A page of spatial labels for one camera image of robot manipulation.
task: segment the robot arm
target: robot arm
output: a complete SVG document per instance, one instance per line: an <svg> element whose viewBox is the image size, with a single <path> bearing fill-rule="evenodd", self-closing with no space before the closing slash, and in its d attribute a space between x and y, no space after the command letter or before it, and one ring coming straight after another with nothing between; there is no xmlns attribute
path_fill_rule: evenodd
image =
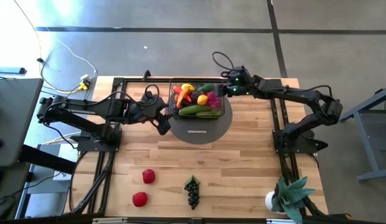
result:
<svg viewBox="0 0 386 224"><path fill-rule="evenodd" d="M318 87L330 88L329 86L317 86L308 90L290 88L289 86L279 85L256 75L252 77L244 66L235 67L228 72L222 72L221 75L227 78L228 82L217 87L215 92L218 96L252 95L254 98L264 100L279 98L303 103L312 109L313 114L305 117L298 123L286 125L283 130L283 138L287 145L294 144L299 135L310 129L319 125L330 126L339 121L342 111L342 105L339 100L335 100L331 95L323 95L315 90Z"/></svg>
<svg viewBox="0 0 386 224"><path fill-rule="evenodd" d="M111 127L111 122L136 124L149 121L157 128L161 135L166 134L171 128L168 123L169 117L160 113L162 109L167 107L167 104L161 97L153 95L150 91L145 91L141 101L138 102L132 98L105 98L104 100L95 102L70 100L63 96L55 96L55 98L42 98L39 103L41 107L37 113L37 117L40 123L49 125L50 123L60 121L69 124L91 133L92 136L102 144L109 144L115 140L114 128ZM95 124L76 114L101 116L109 122Z"/></svg>

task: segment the concrete floor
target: concrete floor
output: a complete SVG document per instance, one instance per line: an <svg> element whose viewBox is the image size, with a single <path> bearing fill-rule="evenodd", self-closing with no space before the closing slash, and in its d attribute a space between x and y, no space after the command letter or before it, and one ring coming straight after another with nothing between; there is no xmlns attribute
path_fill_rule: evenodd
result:
<svg viewBox="0 0 386 224"><path fill-rule="evenodd" d="M18 2L35 26L271 28L266 0ZM386 0L273 0L273 5L279 29L386 29ZM92 69L54 36L89 59L100 75L142 75L147 69L153 75L217 75L221 69L210 53L218 50L252 73L280 77L272 34L39 32L39 36L47 61L44 75L63 89L75 87L79 77L91 75ZM280 39L288 77L299 78L302 88L331 85L344 111L386 87L386 35L283 34ZM16 5L0 1L1 65L23 66L27 77L38 77L37 48L34 32ZM76 131L57 126L63 133ZM318 157L329 213L386 223L386 178L356 181L355 176L370 171L370 165L354 121L315 132L329 143ZM33 119L26 144L56 137ZM53 206L52 213L39 207L61 203L60 199L40 197L27 215L57 212L59 206Z"/></svg>

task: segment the red strawberry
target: red strawberry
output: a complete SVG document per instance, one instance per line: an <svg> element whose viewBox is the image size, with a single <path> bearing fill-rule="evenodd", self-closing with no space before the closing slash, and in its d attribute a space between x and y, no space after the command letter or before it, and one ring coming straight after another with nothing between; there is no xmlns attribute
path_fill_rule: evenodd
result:
<svg viewBox="0 0 386 224"><path fill-rule="evenodd" d="M143 175L143 182L145 184L151 184L156 179L156 173L154 173L154 171L151 169L146 169L145 171L143 171L142 175Z"/></svg>
<svg viewBox="0 0 386 224"><path fill-rule="evenodd" d="M142 207L148 202L148 195L144 192L138 192L132 196L132 202L136 207Z"/></svg>

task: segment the butcher block tabletop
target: butcher block tabletop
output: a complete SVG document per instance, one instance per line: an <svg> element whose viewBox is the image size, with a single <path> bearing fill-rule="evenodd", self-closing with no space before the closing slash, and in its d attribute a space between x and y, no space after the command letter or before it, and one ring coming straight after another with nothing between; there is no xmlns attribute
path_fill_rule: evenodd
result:
<svg viewBox="0 0 386 224"><path fill-rule="evenodd" d="M114 77L98 77L93 101L111 93ZM157 84L166 102L168 83L128 83L127 94L140 100L144 88ZM282 78L282 84L299 88L296 78ZM195 145L178 140L170 131L160 136L149 122L123 125L120 150L116 153L106 216L123 217L204 217L204 218L277 218L269 212L265 196L274 190L281 175L279 157L274 152L273 120L268 100L252 96L228 98L233 111L229 130L217 141ZM286 101L290 122L305 117L302 104ZM89 116L102 123L103 119ZM89 152L81 160L73 179L72 202L77 203L93 182L98 153ZM322 183L315 160L307 154L296 155L299 176L308 176L307 188L316 191L310 199L320 211L327 213ZM144 184L142 171L152 169L156 180ZM200 203L191 210L185 181L194 175L200 182ZM96 209L101 198L99 188ZM132 196L146 192L149 200L144 207L135 207Z"/></svg>

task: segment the toy fruit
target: toy fruit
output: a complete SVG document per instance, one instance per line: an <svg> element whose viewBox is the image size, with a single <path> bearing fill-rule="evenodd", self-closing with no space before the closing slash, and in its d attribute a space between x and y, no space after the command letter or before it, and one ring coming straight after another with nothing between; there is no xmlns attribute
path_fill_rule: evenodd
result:
<svg viewBox="0 0 386 224"><path fill-rule="evenodd" d="M192 176L185 183L184 189L189 192L187 194L187 196L189 197L187 199L187 202L191 206L192 210L195 210L195 208L198 206L198 204L200 202L200 200L199 200L200 199L200 196L199 196L200 182L194 176Z"/></svg>
<svg viewBox="0 0 386 224"><path fill-rule="evenodd" d="M197 99L197 104L201 106L206 105L207 102L208 102L208 96L205 96L205 95L200 95L199 98Z"/></svg>
<svg viewBox="0 0 386 224"><path fill-rule="evenodd" d="M173 88L174 92L177 93L178 95L182 92L182 89L180 86L175 86ZM186 95L185 96L185 99L188 101L188 102L192 102L192 99L189 97L189 95Z"/></svg>
<svg viewBox="0 0 386 224"><path fill-rule="evenodd" d="M182 89L182 91L181 91L181 93L179 94L178 101L176 102L176 106L177 106L178 108L181 108L183 98L184 98L185 96L188 96L189 93L191 93L191 92L194 91L194 87L193 87L192 85L186 84L186 83L183 84L183 85L181 86L181 89Z"/></svg>
<svg viewBox="0 0 386 224"><path fill-rule="evenodd" d="M191 93L192 103L197 103L197 99L199 98L200 95L201 94L198 91L193 91Z"/></svg>
<svg viewBox="0 0 386 224"><path fill-rule="evenodd" d="M148 202L148 195L144 192L138 192L132 196L133 205L142 207Z"/></svg>
<svg viewBox="0 0 386 224"><path fill-rule="evenodd" d="M214 90L214 84L205 84L204 86L200 87L197 91L208 93Z"/></svg>
<svg viewBox="0 0 386 224"><path fill-rule="evenodd" d="M208 96L208 105L212 108L220 108L220 100L215 95L214 91L211 91L207 94Z"/></svg>
<svg viewBox="0 0 386 224"><path fill-rule="evenodd" d="M175 102L178 101L178 98L179 98L179 94L176 94L176 95L174 96ZM189 103L189 102L184 98L184 99L182 100L181 105L182 105L182 107L186 107L186 106L192 106L193 103Z"/></svg>
<svg viewBox="0 0 386 224"><path fill-rule="evenodd" d="M152 169L144 170L142 176L145 184L151 184L156 179L156 173Z"/></svg>
<svg viewBox="0 0 386 224"><path fill-rule="evenodd" d="M208 106L193 105L193 106L188 106L180 109L178 113L179 115L184 116L184 115L196 114L201 111L210 111L210 110L212 109Z"/></svg>

